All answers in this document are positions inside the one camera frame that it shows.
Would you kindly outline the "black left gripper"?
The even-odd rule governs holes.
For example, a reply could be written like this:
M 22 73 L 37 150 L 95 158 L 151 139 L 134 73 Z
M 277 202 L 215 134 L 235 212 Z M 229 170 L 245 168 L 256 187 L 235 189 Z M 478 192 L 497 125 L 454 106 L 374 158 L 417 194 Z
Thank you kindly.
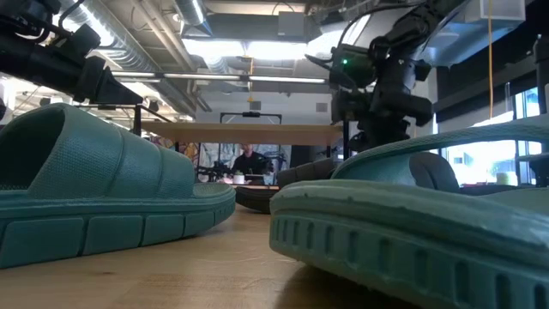
M 138 105 L 143 98 L 110 78 L 111 71 L 103 58 L 92 56 L 84 62 L 75 86 L 75 101 L 91 100 L 94 104 Z

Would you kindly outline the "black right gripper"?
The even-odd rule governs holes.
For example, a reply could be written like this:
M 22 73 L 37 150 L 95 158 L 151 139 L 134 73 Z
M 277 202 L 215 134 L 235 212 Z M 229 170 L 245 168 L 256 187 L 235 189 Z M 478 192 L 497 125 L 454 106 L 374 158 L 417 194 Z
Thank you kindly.
M 359 128 L 377 128 L 373 132 L 373 142 L 361 130 L 348 140 L 349 149 L 366 151 L 409 139 L 405 117 L 414 118 L 418 126 L 430 122 L 433 116 L 431 101 L 412 94 L 415 83 L 424 81 L 430 71 L 431 66 L 425 61 L 412 59 L 369 60 L 360 65 L 358 86 L 373 84 L 374 90 L 367 95 L 365 112 L 358 116 Z

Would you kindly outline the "green rubber slide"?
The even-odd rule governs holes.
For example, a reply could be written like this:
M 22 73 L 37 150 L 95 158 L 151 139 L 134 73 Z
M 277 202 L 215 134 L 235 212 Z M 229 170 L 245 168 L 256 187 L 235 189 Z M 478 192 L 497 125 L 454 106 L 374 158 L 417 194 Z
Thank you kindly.
M 413 154 L 549 142 L 549 114 L 393 142 L 270 202 L 280 254 L 431 309 L 549 309 L 549 187 L 484 196 L 417 186 Z
M 73 106 L 0 129 L 0 269 L 183 239 L 234 209 L 183 154 Z

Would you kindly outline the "long ceiling light bar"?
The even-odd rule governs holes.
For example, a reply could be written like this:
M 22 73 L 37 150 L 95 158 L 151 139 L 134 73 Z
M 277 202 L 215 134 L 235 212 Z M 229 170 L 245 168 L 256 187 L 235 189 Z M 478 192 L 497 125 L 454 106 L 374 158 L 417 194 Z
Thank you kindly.
M 254 76 L 254 75 L 217 75 L 200 73 L 164 73 L 164 72 L 132 72 L 113 71 L 115 77 L 130 77 L 141 79 L 185 79 L 200 81 L 223 81 L 223 82 L 283 82 L 303 84 L 328 84 L 327 79 L 293 76 Z

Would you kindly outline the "window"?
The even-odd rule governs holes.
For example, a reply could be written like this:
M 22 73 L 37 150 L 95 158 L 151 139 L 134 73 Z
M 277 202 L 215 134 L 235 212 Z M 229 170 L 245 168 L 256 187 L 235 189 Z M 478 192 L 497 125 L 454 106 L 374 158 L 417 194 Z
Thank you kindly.
M 448 132 L 468 127 L 509 122 L 515 118 L 534 117 L 540 114 L 538 89 L 531 88 L 510 96 L 493 106 L 452 118 L 438 125 L 438 131 Z M 517 156 L 538 155 L 539 142 L 511 141 L 477 142 L 444 148 L 443 157 L 455 172 L 458 184 L 476 185 L 496 183 L 496 173 L 515 174 L 515 185 L 536 183 L 534 173 L 526 162 L 515 162 Z

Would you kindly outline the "person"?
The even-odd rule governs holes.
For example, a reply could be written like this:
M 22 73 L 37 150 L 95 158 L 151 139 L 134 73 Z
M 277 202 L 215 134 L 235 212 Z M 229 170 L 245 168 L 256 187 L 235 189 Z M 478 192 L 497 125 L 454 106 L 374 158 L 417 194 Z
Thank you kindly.
M 241 144 L 243 153 L 234 161 L 232 173 L 267 174 L 274 171 L 272 161 L 263 154 L 257 153 L 252 144 Z

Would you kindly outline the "grey ceiling box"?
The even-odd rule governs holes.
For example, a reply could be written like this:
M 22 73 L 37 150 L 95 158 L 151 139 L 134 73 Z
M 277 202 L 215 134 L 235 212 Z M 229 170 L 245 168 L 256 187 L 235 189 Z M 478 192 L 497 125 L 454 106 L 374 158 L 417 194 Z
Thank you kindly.
M 278 35 L 302 37 L 305 33 L 305 16 L 302 13 L 281 11 L 278 14 Z

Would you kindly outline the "background black rig frame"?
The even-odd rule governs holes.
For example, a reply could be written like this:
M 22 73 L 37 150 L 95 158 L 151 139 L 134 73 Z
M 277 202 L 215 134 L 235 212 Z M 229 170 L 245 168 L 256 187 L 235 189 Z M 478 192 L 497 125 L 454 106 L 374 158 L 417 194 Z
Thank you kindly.
M 86 109 L 87 111 L 122 110 L 123 112 L 127 112 L 128 110 L 131 110 L 134 114 L 132 117 L 129 117 L 130 122 L 132 124 L 132 126 L 130 127 L 130 131 L 137 136 L 142 136 L 142 110 L 144 108 L 143 104 L 137 104 L 137 105 L 78 104 L 78 105 L 75 105 L 75 107 L 80 109 Z
M 230 116 L 231 118 L 229 120 L 227 120 L 226 122 L 223 120 L 223 118 L 225 116 Z M 242 118 L 260 118 L 260 117 L 265 117 L 265 118 L 271 118 L 271 117 L 276 117 L 278 118 L 278 124 L 282 124 L 282 114 L 274 114 L 274 113 L 261 113 L 261 112 L 221 112 L 220 113 L 220 120 L 219 120 L 219 123 L 220 124 L 228 124 L 232 121 L 233 118 L 235 118 L 236 116 L 241 116 Z

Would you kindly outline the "round silver ceiling duct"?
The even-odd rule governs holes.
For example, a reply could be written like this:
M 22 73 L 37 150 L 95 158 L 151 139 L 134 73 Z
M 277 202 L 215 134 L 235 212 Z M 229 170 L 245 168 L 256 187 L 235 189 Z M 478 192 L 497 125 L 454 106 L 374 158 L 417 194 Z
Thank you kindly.
M 100 53 L 122 70 L 160 71 L 160 66 L 100 0 L 84 0 L 63 20 L 63 27 L 70 31 L 75 31 L 83 24 L 90 26 L 100 36 L 100 46 L 103 48 Z M 161 80 L 151 87 L 176 112 L 195 115 L 196 105 L 187 94 L 176 89 L 172 82 Z

